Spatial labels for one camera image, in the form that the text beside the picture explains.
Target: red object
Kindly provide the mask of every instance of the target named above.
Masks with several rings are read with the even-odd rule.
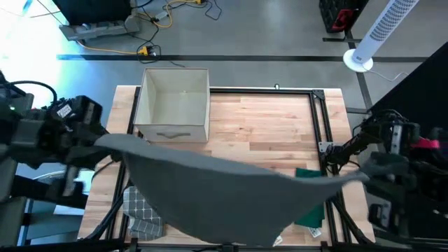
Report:
[[[440,143],[439,140],[429,140],[423,137],[420,137],[417,143],[411,144],[411,147],[414,148],[429,148],[429,149],[439,149]]]
[[[349,24],[351,17],[353,16],[354,11],[349,9],[342,9],[337,14],[337,19],[331,29],[335,31],[342,31]]]

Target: box handle cutout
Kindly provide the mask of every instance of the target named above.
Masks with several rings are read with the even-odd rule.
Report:
[[[166,137],[168,139],[174,139],[176,137],[183,137],[183,136],[191,136],[190,133],[176,133],[176,132],[157,133],[157,135]]]

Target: white cable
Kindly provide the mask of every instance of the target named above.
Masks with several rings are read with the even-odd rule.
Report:
[[[399,73],[397,76],[395,76],[395,78],[393,78],[393,79],[389,79],[389,78],[385,77],[384,75],[382,75],[382,74],[380,74],[380,73],[378,73],[378,72],[376,72],[376,71],[367,70],[367,69],[365,69],[365,70],[366,70],[366,71],[369,71],[370,73],[377,74],[378,76],[382,77],[384,80],[389,81],[389,82],[394,82],[394,81],[395,81],[398,77],[400,77],[400,75],[402,75],[402,74],[405,74],[406,76],[409,75],[409,74],[406,73],[406,72],[401,72],[401,73]]]

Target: gray fabric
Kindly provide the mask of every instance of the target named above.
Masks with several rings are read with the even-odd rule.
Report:
[[[162,218],[134,186],[123,193],[123,213],[129,216],[127,228],[131,237],[150,241],[163,236]]]
[[[121,151],[134,185],[160,216],[206,242],[272,246],[283,229],[362,172],[293,178],[268,169],[107,134],[97,146]]]

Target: wooden table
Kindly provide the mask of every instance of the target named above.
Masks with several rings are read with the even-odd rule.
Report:
[[[115,91],[107,130],[110,133],[126,133],[136,86],[118,86]],[[334,142],[351,138],[351,130],[345,110],[342,91],[325,89],[325,100]],[[324,134],[320,113],[319,125]],[[208,143],[164,143],[170,148],[195,151],[204,155],[247,162],[276,172],[294,176],[295,168],[319,170],[318,153],[314,138],[309,98],[294,94],[212,94]],[[99,167],[108,162],[103,160]],[[342,174],[356,169],[346,165]],[[119,165],[115,164],[95,177],[85,207],[79,237],[90,234],[106,215],[112,204]],[[346,209],[358,227],[371,240],[375,240],[371,224],[367,220],[368,207],[361,183],[350,183],[343,189]],[[338,238],[343,241],[340,217],[335,212]],[[122,212],[115,220],[113,237],[118,237]],[[330,244],[328,222],[323,221],[322,235],[313,238],[308,229],[290,225],[282,233],[281,246],[314,246],[321,241]],[[156,244],[206,244],[167,226],[166,236]]]

